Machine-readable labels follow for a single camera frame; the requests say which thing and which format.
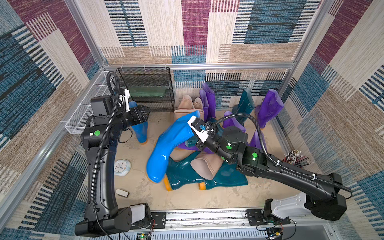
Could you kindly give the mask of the blue boot from pile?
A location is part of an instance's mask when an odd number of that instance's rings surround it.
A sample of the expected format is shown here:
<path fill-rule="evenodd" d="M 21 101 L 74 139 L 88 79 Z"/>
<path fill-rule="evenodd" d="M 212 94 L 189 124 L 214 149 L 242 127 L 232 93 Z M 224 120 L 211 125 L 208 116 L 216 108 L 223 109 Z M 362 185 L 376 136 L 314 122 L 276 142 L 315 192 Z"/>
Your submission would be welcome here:
<path fill-rule="evenodd" d="M 194 136 L 194 132 L 188 125 L 191 117 L 199 118 L 200 113 L 194 111 L 177 119 L 159 136 L 146 167 L 147 176 L 152 182 L 160 183 L 163 180 L 173 150 Z"/>

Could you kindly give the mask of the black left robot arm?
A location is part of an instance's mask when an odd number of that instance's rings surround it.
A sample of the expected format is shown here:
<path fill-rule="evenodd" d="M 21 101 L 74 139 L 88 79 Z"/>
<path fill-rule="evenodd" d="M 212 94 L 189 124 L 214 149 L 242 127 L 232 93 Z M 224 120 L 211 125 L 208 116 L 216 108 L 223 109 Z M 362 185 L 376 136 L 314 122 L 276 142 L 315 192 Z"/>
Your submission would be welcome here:
<path fill-rule="evenodd" d="M 114 164 L 122 132 L 148 121 L 150 108 L 129 107 L 128 90 L 120 87 L 117 73 L 106 76 L 110 95 L 91 99 L 93 115 L 81 134 L 89 173 L 89 196 L 83 221 L 75 225 L 80 237 L 111 237 L 133 225 L 149 226 L 153 220 L 147 203 L 119 208 L 115 194 Z"/>

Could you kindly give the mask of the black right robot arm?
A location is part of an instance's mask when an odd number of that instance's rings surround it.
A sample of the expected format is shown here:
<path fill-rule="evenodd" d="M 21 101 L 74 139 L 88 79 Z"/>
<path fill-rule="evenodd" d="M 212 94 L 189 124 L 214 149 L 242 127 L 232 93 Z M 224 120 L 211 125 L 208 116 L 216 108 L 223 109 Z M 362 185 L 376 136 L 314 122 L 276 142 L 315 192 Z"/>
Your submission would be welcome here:
<path fill-rule="evenodd" d="M 260 149 L 248 146 L 248 134 L 236 127 L 226 128 L 218 135 L 216 126 L 233 117 L 236 114 L 210 124 L 192 116 L 188 125 L 199 138 L 196 146 L 200 150 L 210 149 L 246 176 L 274 180 L 301 191 L 305 194 L 304 208 L 320 219 L 336 221 L 342 217 L 347 199 L 339 192 L 350 193 L 351 189 L 343 186 L 340 175 L 316 174 L 283 162 L 268 153 L 263 140 L 259 140 Z"/>

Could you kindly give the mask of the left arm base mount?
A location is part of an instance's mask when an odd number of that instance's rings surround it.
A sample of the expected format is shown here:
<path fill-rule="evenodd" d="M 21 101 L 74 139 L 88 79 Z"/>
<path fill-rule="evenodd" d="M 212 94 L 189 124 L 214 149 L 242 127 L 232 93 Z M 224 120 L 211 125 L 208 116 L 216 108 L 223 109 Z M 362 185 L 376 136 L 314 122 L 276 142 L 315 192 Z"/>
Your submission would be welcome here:
<path fill-rule="evenodd" d="M 131 230 L 165 229 L 166 220 L 166 212 L 151 212 L 149 218 L 144 219 L 144 222 L 132 224 Z"/>

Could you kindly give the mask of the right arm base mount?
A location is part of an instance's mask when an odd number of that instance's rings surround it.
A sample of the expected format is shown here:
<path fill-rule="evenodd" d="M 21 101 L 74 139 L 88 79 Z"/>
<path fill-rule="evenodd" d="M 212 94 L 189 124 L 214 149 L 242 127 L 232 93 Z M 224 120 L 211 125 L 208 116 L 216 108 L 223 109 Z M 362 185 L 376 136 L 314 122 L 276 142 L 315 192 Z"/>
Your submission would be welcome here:
<path fill-rule="evenodd" d="M 246 210 L 245 218 L 248 219 L 250 226 L 267 225 L 267 224 L 289 225 L 291 223 L 288 217 L 282 219 L 273 215 L 272 202 L 273 202 L 273 199 L 267 199 L 265 201 L 265 207 L 263 209 Z"/>

